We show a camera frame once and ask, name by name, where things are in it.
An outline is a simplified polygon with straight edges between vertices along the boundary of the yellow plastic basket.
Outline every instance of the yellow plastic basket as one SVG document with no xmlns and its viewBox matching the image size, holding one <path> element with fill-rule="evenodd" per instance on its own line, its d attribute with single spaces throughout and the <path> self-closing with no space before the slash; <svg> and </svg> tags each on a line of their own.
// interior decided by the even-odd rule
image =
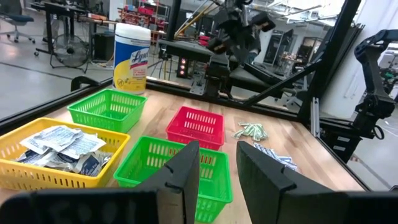
<svg viewBox="0 0 398 224">
<path fill-rule="evenodd" d="M 12 161 L 27 150 L 19 142 L 45 128 L 56 125 L 80 128 L 85 133 L 98 134 L 98 137 L 106 142 L 101 150 L 112 152 L 113 156 L 98 176 L 88 177 Z M 127 134 L 50 118 L 36 119 L 0 137 L 0 187 L 12 190 L 104 187 L 118 168 L 124 147 L 129 139 L 130 136 Z"/>
</svg>

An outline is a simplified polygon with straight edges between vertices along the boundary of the wooden table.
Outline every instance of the wooden table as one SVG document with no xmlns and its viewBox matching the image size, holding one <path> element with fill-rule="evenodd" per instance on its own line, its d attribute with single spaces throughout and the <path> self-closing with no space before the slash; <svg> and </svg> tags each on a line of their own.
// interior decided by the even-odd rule
<svg viewBox="0 0 398 224">
<path fill-rule="evenodd" d="M 225 144 L 221 151 L 229 155 L 229 164 L 233 186 L 233 202 L 225 206 L 214 223 L 251 223 L 242 194 L 236 167 L 236 142 L 231 136 L 241 129 L 238 122 L 261 123 L 269 139 L 261 141 L 265 147 L 275 150 L 279 156 L 291 156 L 298 165 L 298 172 L 333 190 L 363 190 L 347 171 L 337 163 L 328 151 L 300 123 L 273 118 L 260 114 L 213 105 L 158 91 L 146 90 L 148 97 L 141 120 L 129 131 L 131 140 L 126 146 L 123 157 L 142 135 L 166 139 L 166 126 L 181 106 L 189 106 L 224 116 Z M 66 108 L 54 111 L 47 117 L 72 122 Z M 109 186 L 116 186 L 114 180 Z M 16 194 L 16 191 L 0 189 L 0 204 Z"/>
</svg>

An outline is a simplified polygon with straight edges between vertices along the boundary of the disinfecting wipes canister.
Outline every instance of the disinfecting wipes canister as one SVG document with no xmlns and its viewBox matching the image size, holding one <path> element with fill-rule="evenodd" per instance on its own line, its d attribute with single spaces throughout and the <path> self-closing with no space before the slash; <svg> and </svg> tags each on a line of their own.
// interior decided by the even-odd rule
<svg viewBox="0 0 398 224">
<path fill-rule="evenodd" d="M 150 30 L 118 23 L 115 30 L 113 87 L 141 94 L 145 90 Z"/>
</svg>

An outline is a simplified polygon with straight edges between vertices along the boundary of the basket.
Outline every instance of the basket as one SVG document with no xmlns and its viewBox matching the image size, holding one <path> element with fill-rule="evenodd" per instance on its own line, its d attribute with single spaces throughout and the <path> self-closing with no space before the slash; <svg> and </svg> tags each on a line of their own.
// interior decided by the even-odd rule
<svg viewBox="0 0 398 224">
<path fill-rule="evenodd" d="M 185 145 L 148 136 L 141 137 L 114 174 L 121 187 L 134 187 L 159 170 Z M 200 183 L 195 220 L 213 222 L 232 202 L 228 156 L 200 149 Z"/>
<path fill-rule="evenodd" d="M 74 123 L 126 133 L 139 121 L 146 100 L 105 89 L 70 105 L 68 110 Z"/>
<path fill-rule="evenodd" d="M 184 144 L 198 140 L 200 147 L 218 150 L 224 144 L 224 117 L 183 106 L 167 126 L 167 139 Z"/>
<path fill-rule="evenodd" d="M 88 177 L 12 161 L 27 150 L 19 142 L 43 129 L 56 125 L 79 128 L 88 134 L 98 134 L 98 137 L 106 142 L 106 145 L 101 150 L 112 152 L 113 156 L 98 176 Z M 12 190 L 104 187 L 117 169 L 123 149 L 129 139 L 130 136 L 127 134 L 66 123 L 50 118 L 36 119 L 0 137 L 0 187 Z"/>
</svg>

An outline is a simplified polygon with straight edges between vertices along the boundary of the basket rim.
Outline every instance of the basket rim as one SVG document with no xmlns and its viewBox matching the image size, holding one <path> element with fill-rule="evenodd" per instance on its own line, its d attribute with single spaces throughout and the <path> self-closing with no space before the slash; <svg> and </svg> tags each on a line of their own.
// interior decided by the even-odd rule
<svg viewBox="0 0 398 224">
<path fill-rule="evenodd" d="M 18 131 L 24 129 L 25 126 L 27 126 L 27 125 L 31 125 L 31 124 L 33 124 L 33 123 L 38 123 L 38 122 L 44 121 L 44 120 L 52 121 L 52 122 L 58 122 L 58 123 L 60 123 L 59 125 L 66 125 L 66 126 L 68 126 L 68 124 L 72 124 L 72 125 L 80 126 L 80 127 L 84 127 L 84 128 L 89 128 L 89 129 L 94 129 L 94 130 L 100 130 L 101 132 L 117 134 L 117 135 L 120 135 L 120 136 L 124 136 L 124 137 L 125 137 L 125 140 L 121 143 L 121 145 L 119 146 L 119 148 L 118 148 L 118 149 L 114 152 L 114 154 L 112 155 L 112 158 L 111 158 L 111 159 L 109 160 L 109 162 L 104 166 L 104 168 L 102 168 L 101 172 L 100 172 L 96 177 L 90 177 L 90 176 L 86 176 L 86 175 L 82 175 L 82 174 L 74 174 L 74 173 L 71 173 L 71 172 L 65 172 L 65 171 L 62 171 L 62 170 L 56 170 L 56 169 L 51 169 L 51 168 L 46 168 L 46 167 L 39 167 L 39 166 L 34 166 L 34 165 L 23 164 L 23 163 L 20 163 L 20 162 L 10 161 L 10 160 L 7 160 L 7 159 L 0 159 L 0 165 L 1 165 L 1 164 L 9 164 L 9 165 L 13 165 L 13 166 L 21 167 L 21 168 L 22 168 L 22 167 L 26 167 L 26 168 L 29 168 L 30 170 L 39 170 L 39 171 L 41 171 L 41 172 L 46 172 L 46 173 L 50 173 L 50 174 L 53 174 L 53 175 L 57 175 L 57 174 L 67 175 L 67 176 L 69 176 L 70 178 L 79 178 L 79 179 L 85 179 L 85 180 L 100 180 L 100 179 L 104 176 L 105 172 L 109 169 L 110 165 L 111 165 L 112 163 L 114 163 L 114 162 L 115 162 L 115 159 L 120 155 L 120 153 L 123 152 L 124 147 L 126 147 L 126 144 L 127 144 L 128 141 L 130 140 L 130 135 L 128 135 L 128 134 L 117 133 L 117 132 L 115 132 L 115 131 L 109 131 L 109 130 L 107 130 L 107 129 L 95 128 L 95 127 L 87 126 L 87 125 L 84 125 L 84 124 L 70 123 L 70 122 L 60 121 L 60 120 L 52 119 L 52 118 L 37 118 L 37 119 L 35 119 L 35 120 L 33 120 L 33 121 L 31 121 L 31 122 L 25 124 L 25 125 L 22 125 L 21 127 L 15 129 L 15 130 L 13 130 L 13 131 L 10 131 L 9 133 L 7 133 L 7 134 L 1 136 L 1 137 L 0 137 L 0 140 L 1 140 L 2 138 L 5 138 L 5 137 L 8 137 L 8 136 L 10 136 L 10 135 L 12 135 L 12 134 L 17 133 Z"/>
<path fill-rule="evenodd" d="M 142 183 L 142 182 L 139 182 L 137 180 L 131 180 L 131 179 L 127 179 L 125 177 L 120 177 L 119 173 L 121 172 L 121 167 L 124 166 L 125 163 L 127 163 L 127 159 L 130 158 L 134 154 L 134 151 L 137 149 L 139 143 L 143 139 L 155 139 L 156 141 L 163 141 L 163 142 L 168 142 L 168 143 L 179 145 L 179 146 L 186 146 L 186 144 L 182 144 L 182 143 L 179 143 L 179 142 L 173 142 L 173 141 L 169 141 L 169 140 L 165 140 L 165 139 L 155 138 L 155 137 L 152 137 L 152 136 L 141 136 L 136 141 L 134 147 L 130 150 L 129 154 L 127 154 L 125 156 L 125 158 L 123 159 L 122 163 L 119 165 L 118 169 L 115 171 L 115 173 L 113 175 L 113 178 L 115 180 L 123 181 L 123 182 L 129 183 L 129 184 L 136 184 L 136 185 Z M 231 183 L 231 172 L 230 172 L 230 166 L 229 166 L 229 158 L 228 158 L 227 153 L 220 152 L 220 151 L 214 151 L 214 150 L 211 150 L 211 149 L 205 149 L 205 148 L 202 148 L 202 147 L 200 148 L 200 150 L 201 151 L 207 151 L 207 152 L 210 152 L 210 153 L 220 154 L 220 155 L 222 155 L 225 158 L 226 166 L 227 166 L 226 175 L 227 175 L 227 182 L 228 182 L 229 190 L 228 190 L 228 198 L 227 199 L 221 199 L 221 198 L 218 198 L 218 197 L 212 197 L 212 196 L 207 196 L 207 195 L 203 195 L 203 194 L 198 194 L 198 197 L 206 198 L 206 199 L 210 199 L 210 200 L 215 200 L 217 202 L 231 203 L 233 201 L 233 190 L 232 190 L 232 183 Z"/>
<path fill-rule="evenodd" d="M 205 140 L 205 139 L 197 139 L 197 138 L 193 138 L 192 136 L 187 136 L 187 135 L 184 135 L 184 134 L 176 133 L 176 132 L 174 132 L 174 131 L 170 131 L 170 128 L 173 126 L 172 124 L 173 124 L 174 120 L 177 119 L 177 115 L 181 112 L 181 110 L 182 110 L 183 108 L 188 108 L 188 109 L 190 109 L 190 110 L 196 110 L 196 111 L 203 111 L 203 112 L 206 112 L 206 113 L 209 113 L 209 114 L 214 114 L 214 115 L 217 115 L 217 116 L 222 117 L 223 119 L 221 120 L 221 124 L 222 124 L 222 128 L 221 128 L 221 129 L 222 129 L 222 133 L 223 133 L 223 134 L 221 135 L 222 137 L 219 139 L 219 141 L 213 142 L 213 141 L 208 141 L 208 140 Z M 224 116 L 223 116 L 223 115 L 220 115 L 220 114 L 212 113 L 212 112 L 209 112 L 209 111 L 205 111 L 205 110 L 198 110 L 198 109 L 195 109 L 195 108 L 191 108 L 191 107 L 189 107 L 189 106 L 181 106 L 180 109 L 178 109 L 178 111 L 176 112 L 176 114 L 175 114 L 174 117 L 172 118 L 172 120 L 171 120 L 171 122 L 169 123 L 169 125 L 167 125 L 167 127 L 166 127 L 166 133 L 176 134 L 176 135 L 183 136 L 183 137 L 185 137 L 185 138 L 190 138 L 190 139 L 197 139 L 197 140 L 200 140 L 200 141 L 202 141 L 202 142 L 207 142 L 207 143 L 210 143 L 210 144 L 216 144 L 217 146 L 223 146 L 223 145 L 224 145 L 224 139 L 225 139 Z"/>
<path fill-rule="evenodd" d="M 85 97 L 85 98 L 83 98 L 83 99 L 81 99 L 81 100 L 79 100 L 79 101 L 77 101 L 77 102 L 74 102 L 74 103 L 72 103 L 71 105 L 69 105 L 67 108 L 68 108 L 69 111 L 73 111 L 73 112 L 77 112 L 77 113 L 83 113 L 83 114 L 87 114 L 87 115 L 90 115 L 90 116 L 96 116 L 96 117 L 105 118 L 105 119 L 110 119 L 110 120 L 113 120 L 113 121 L 125 121 L 129 115 L 132 115 L 132 114 L 136 111 L 136 109 L 134 109 L 134 110 L 132 110 L 130 113 L 126 114 L 123 118 L 117 119 L 117 118 L 110 118 L 110 117 L 107 117 L 107 116 L 103 116 L 103 115 L 99 115 L 99 114 L 93 114 L 93 113 L 89 113 L 89 112 L 87 112 L 87 111 L 81 111 L 81 110 L 72 108 L 72 107 L 74 107 L 74 106 L 76 106 L 76 105 L 79 105 L 80 103 L 82 103 L 82 102 L 84 102 L 84 101 L 87 101 L 87 100 L 88 100 L 89 98 L 91 98 L 92 96 L 102 94 L 103 92 L 106 92 L 106 91 L 114 91 L 114 92 L 118 92 L 118 93 L 121 93 L 121 94 L 126 95 L 126 96 L 133 96 L 133 97 L 136 97 L 136 98 L 141 98 L 141 99 L 143 99 L 143 101 L 142 101 L 140 104 L 138 104 L 138 105 L 136 106 L 136 108 L 139 107 L 139 106 L 141 106 L 141 105 L 144 105 L 145 102 L 148 100 L 148 98 L 146 98 L 146 97 L 144 97 L 144 96 L 132 95 L 132 94 L 129 94 L 129 93 L 125 93 L 125 92 L 123 92 L 123 91 L 113 90 L 113 89 L 107 88 L 107 89 L 101 90 L 101 91 L 99 91 L 99 92 L 97 92 L 97 93 L 95 93 L 95 94 L 92 94 L 92 95 L 90 95 L 90 96 L 87 96 L 87 97 Z"/>
</svg>

